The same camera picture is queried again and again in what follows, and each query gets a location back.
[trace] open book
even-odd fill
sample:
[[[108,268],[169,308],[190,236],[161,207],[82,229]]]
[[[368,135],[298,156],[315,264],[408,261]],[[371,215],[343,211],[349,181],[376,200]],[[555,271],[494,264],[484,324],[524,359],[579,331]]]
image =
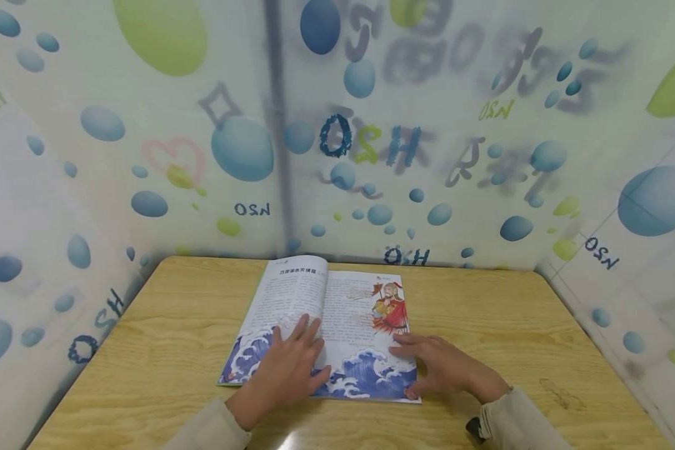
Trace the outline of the open book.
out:
[[[393,335],[408,332],[403,283],[398,275],[328,271],[317,256],[292,256],[267,263],[218,384],[243,384],[272,343],[272,327],[287,338],[304,313],[321,318],[325,340],[314,373],[332,366],[317,397],[409,401],[418,378],[413,359],[393,356]]]

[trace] ocean wave drawing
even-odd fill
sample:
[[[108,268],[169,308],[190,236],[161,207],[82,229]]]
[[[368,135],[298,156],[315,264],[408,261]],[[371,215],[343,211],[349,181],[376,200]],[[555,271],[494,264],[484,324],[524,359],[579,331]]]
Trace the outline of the ocean wave drawing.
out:
[[[220,374],[218,383],[242,384],[260,366],[272,344],[272,332],[255,337],[239,336]],[[373,349],[360,350],[333,368],[326,384],[313,395],[330,398],[407,399],[405,389],[418,379],[418,369],[388,365],[388,358]]]
[[[242,384],[258,370],[260,361],[273,343],[272,331],[261,331],[256,337],[238,336],[230,351],[218,383]]]

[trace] right hand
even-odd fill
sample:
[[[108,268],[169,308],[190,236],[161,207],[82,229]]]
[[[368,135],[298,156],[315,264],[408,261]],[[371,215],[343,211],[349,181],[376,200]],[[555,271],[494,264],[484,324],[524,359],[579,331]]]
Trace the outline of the right hand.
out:
[[[466,391],[481,404],[497,401],[510,390],[509,384],[489,366],[457,349],[437,336],[413,333],[394,335],[400,347],[390,347],[390,353],[401,357],[422,359],[427,376],[418,379],[407,389],[409,399],[436,391],[440,393]]]

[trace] beige sleeve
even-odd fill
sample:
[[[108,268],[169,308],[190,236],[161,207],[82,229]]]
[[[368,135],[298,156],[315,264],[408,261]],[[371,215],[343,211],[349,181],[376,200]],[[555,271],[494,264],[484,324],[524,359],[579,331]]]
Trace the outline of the beige sleeve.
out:
[[[480,436],[502,450],[570,450],[530,397],[519,388],[480,409]]]
[[[162,450],[244,450],[250,437],[218,398],[185,422]]]

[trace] wood grain surface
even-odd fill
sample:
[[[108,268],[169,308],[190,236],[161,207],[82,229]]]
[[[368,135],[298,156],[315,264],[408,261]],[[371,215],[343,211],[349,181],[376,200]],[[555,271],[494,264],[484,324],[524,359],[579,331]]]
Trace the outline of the wood grain surface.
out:
[[[168,257],[30,449],[159,449],[215,396],[229,397],[234,388],[215,382],[265,265]],[[443,336],[522,387],[574,448],[669,449],[540,275],[330,269],[401,275],[412,330]],[[272,413],[248,449],[476,449],[464,427],[478,409],[464,393],[421,406],[311,398]]]

